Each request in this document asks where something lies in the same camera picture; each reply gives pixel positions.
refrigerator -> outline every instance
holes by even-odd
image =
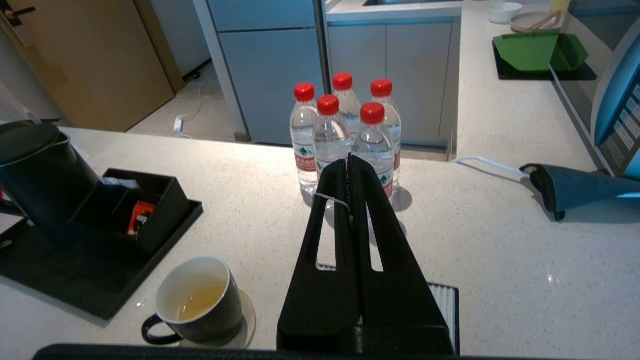
[[[329,89],[321,1],[208,0],[252,142],[291,145],[294,86]]]

plastic water bottle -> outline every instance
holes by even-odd
[[[391,98],[394,86],[389,79],[377,79],[371,83],[372,102],[385,107],[385,123],[394,143],[394,190],[400,182],[400,140],[402,138],[402,120],[396,102]]]
[[[316,155],[317,178],[322,170],[336,160],[347,159],[351,152],[349,127],[339,113],[340,101],[334,95],[318,99],[320,121],[314,131],[314,154]]]
[[[316,91],[311,83],[300,83],[293,89],[293,95],[296,98],[296,105],[291,111],[289,126],[296,156],[298,179],[300,188],[313,195],[317,189],[318,179],[313,148],[314,127],[319,120],[314,101]]]
[[[353,78],[348,72],[333,77],[333,94],[340,101],[340,114],[346,120],[351,132],[351,141],[355,141],[360,132],[360,100],[353,92]]]
[[[369,102],[360,110],[362,128],[353,144],[353,154],[375,169],[378,179],[391,199],[394,193],[394,143],[385,124],[385,107]]]

black tray mat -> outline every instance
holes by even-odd
[[[495,42],[491,41],[493,46],[493,56],[495,57],[495,67],[498,70],[498,78],[500,80],[553,80],[554,76],[549,72],[544,73],[525,73],[516,70],[508,62],[504,61],[500,57],[498,48],[495,46]],[[598,76],[591,70],[587,63],[583,63],[578,69],[574,71],[561,71],[556,72],[556,75],[560,80],[565,81],[591,81],[598,78]]]
[[[0,243],[13,242],[0,249],[0,275],[109,320],[203,213],[201,202],[189,203],[189,214],[148,260],[87,256],[82,243],[57,249],[23,219],[0,235]]]

black kettle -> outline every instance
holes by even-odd
[[[0,189],[50,240],[63,236],[65,223],[97,182],[69,136],[55,125],[0,125]]]

tiled floor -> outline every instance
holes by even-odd
[[[205,85],[202,88],[202,109],[191,119],[198,111],[198,91],[203,84]],[[175,118],[178,115],[185,115],[185,119],[191,119],[185,121],[182,133],[194,139],[227,142],[236,140],[233,120],[212,64],[200,71],[199,79],[187,83],[186,88],[182,89],[175,99],[139,122],[128,133],[180,138],[180,135],[173,132]]]

